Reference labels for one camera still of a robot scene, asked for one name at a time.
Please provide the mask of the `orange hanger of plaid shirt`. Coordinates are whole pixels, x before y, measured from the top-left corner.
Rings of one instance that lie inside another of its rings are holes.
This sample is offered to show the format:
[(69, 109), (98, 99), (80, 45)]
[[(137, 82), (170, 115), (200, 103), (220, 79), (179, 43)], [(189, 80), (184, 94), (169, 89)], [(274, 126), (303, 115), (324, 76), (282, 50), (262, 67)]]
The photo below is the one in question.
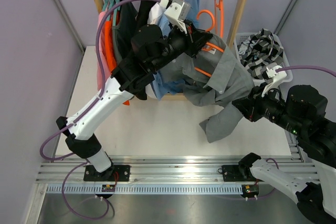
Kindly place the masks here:
[(225, 10), (224, 0), (214, 0), (215, 33), (224, 38)]

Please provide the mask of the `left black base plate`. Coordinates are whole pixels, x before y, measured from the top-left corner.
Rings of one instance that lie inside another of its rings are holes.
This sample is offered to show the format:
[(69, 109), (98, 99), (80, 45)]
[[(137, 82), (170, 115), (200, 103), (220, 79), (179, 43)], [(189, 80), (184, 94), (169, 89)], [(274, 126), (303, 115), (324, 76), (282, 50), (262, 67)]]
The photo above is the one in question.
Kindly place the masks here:
[(85, 182), (128, 182), (130, 168), (130, 165), (113, 165), (104, 172), (98, 172), (93, 165), (87, 165), (83, 180)]

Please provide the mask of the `light blue shirt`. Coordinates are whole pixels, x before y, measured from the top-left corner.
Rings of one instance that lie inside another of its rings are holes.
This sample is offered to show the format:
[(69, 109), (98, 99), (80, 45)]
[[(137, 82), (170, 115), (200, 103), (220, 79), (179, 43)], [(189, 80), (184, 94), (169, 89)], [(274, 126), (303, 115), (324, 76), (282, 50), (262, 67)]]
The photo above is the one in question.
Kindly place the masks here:
[[(191, 8), (186, 15), (186, 19), (193, 22), (196, 28), (199, 28), (199, 22), (196, 19), (198, 12), (200, 11), (200, 0), (183, 0), (190, 4)], [(149, 12), (148, 24), (158, 25), (162, 31), (163, 36), (168, 36), (171, 28), (169, 21), (163, 14), (164, 9), (158, 4), (154, 4)], [(153, 92), (158, 100), (162, 99), (167, 93), (176, 94), (182, 92), (177, 86), (185, 83), (183, 79), (177, 79), (176, 81), (164, 81), (162, 71), (159, 71), (154, 75), (154, 81), (151, 83)]]

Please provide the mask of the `aluminium rail frame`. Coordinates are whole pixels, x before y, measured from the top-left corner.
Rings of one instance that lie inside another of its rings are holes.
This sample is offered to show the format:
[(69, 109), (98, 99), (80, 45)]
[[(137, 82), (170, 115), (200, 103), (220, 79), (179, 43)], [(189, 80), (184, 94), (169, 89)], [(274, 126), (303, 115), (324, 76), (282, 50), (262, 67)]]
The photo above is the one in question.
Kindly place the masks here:
[[(285, 173), (318, 182), (317, 170), (292, 136), (286, 136), (290, 156), (274, 159)], [(144, 156), (112, 155), (117, 165), (129, 165), (130, 184), (219, 184), (223, 177), (217, 171), (222, 165), (236, 165), (241, 156)], [(83, 160), (71, 156), (40, 165), (36, 183), (59, 184), (66, 174)]]

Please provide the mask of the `grey shirt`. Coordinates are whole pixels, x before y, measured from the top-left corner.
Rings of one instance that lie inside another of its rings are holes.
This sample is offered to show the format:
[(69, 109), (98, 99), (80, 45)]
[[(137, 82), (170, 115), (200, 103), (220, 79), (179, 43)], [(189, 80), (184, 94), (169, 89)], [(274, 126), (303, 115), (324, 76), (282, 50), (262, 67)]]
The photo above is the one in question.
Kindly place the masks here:
[(163, 82), (183, 79), (179, 88), (195, 106), (218, 105), (222, 110), (200, 122), (207, 141), (213, 143), (229, 136), (243, 118), (232, 101), (247, 96), (255, 86), (251, 75), (238, 62), (218, 36), (209, 41), (210, 51), (201, 50), (195, 58), (181, 54), (160, 70)]

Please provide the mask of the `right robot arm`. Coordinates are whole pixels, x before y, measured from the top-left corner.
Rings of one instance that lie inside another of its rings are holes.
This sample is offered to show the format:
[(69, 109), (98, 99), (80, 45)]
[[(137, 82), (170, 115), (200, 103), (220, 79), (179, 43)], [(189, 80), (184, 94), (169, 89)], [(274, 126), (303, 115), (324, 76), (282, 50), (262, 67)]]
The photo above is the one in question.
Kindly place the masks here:
[(320, 183), (288, 175), (255, 153), (239, 161), (239, 176), (268, 183), (289, 197), (313, 223), (335, 223), (335, 123), (325, 117), (328, 100), (310, 85), (291, 87), (286, 99), (276, 92), (272, 88), (263, 94), (261, 87), (254, 87), (248, 96), (232, 104), (251, 122), (266, 118), (293, 134), (312, 160)]

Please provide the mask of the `orange shirt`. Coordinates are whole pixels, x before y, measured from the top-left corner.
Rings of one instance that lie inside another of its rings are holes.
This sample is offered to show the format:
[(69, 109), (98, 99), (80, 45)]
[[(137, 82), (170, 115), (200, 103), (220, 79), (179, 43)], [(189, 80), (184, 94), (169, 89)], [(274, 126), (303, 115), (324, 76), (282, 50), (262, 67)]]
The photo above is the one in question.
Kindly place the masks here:
[(110, 72), (117, 66), (117, 62), (114, 56), (113, 40), (112, 40), (112, 21), (108, 20), (104, 25), (104, 45), (105, 56)]

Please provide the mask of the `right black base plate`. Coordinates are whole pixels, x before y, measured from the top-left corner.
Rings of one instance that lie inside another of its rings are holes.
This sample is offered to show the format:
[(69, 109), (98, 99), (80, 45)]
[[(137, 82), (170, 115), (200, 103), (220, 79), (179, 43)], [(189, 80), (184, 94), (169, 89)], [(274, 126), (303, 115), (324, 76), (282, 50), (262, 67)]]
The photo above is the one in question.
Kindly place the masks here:
[(222, 165), (221, 169), (218, 170), (225, 182), (254, 182), (256, 183), (258, 179), (252, 176), (250, 172), (247, 174), (242, 173), (239, 170), (239, 166), (235, 165)]

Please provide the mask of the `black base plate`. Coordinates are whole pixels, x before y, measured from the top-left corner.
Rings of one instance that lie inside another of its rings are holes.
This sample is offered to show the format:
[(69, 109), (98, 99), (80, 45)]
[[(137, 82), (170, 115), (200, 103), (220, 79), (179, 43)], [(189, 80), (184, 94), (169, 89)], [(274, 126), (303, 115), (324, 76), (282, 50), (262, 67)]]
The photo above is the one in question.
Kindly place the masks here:
[(93, 165), (87, 165), (83, 180), (85, 182), (128, 182), (130, 168), (130, 165), (113, 165), (104, 172), (98, 172)]
[(221, 169), (218, 170), (225, 182), (254, 182), (256, 183), (258, 179), (252, 176), (250, 172), (247, 174), (242, 173), (239, 170), (239, 166), (235, 165), (222, 165)]

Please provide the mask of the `black white plaid shirt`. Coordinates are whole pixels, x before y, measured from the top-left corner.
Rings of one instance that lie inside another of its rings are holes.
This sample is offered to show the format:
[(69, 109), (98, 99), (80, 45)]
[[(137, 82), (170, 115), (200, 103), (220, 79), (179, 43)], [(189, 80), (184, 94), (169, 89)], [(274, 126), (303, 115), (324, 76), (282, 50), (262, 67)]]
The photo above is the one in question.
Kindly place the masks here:
[(284, 61), (284, 49), (276, 40), (275, 35), (267, 30), (250, 35), (237, 46), (240, 63), (255, 80), (266, 78), (267, 67), (281, 65)]

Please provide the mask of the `dark grey t-shirt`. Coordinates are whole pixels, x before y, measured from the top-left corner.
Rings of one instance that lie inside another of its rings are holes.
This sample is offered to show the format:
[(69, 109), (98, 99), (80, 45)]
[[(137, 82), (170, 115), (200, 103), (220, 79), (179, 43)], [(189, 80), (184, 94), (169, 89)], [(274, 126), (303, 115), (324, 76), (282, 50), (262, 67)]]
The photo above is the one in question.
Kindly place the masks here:
[(119, 22), (112, 26), (113, 52), (117, 64), (132, 49), (131, 38), (135, 33), (137, 14), (138, 12), (132, 2), (123, 4), (119, 9)]

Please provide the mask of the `pink shirt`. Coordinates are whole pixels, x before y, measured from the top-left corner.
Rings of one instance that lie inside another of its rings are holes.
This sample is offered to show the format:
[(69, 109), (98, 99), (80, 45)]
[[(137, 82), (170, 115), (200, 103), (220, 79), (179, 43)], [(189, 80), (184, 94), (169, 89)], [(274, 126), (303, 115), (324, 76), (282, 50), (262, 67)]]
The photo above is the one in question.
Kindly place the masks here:
[(105, 34), (104, 34), (104, 25), (102, 26), (99, 39), (99, 54), (102, 62), (104, 77), (101, 75), (101, 69), (99, 63), (97, 63), (97, 90), (99, 91), (102, 88), (102, 84), (110, 77), (110, 70), (107, 64), (106, 58), (106, 47), (105, 47)]

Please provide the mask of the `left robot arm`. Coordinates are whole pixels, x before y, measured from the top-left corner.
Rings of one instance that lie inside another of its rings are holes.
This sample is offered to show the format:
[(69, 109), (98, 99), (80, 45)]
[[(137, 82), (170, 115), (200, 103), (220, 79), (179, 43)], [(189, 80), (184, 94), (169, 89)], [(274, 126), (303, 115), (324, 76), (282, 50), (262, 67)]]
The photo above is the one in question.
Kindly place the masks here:
[(181, 54), (194, 58), (213, 37), (186, 20), (185, 30), (173, 26), (163, 36), (157, 25), (142, 26), (132, 37), (132, 51), (122, 59), (100, 91), (75, 115), (61, 116), (56, 124), (66, 136), (68, 148), (86, 159), (102, 181), (113, 176), (114, 164), (94, 132), (119, 106), (154, 80), (154, 74)]

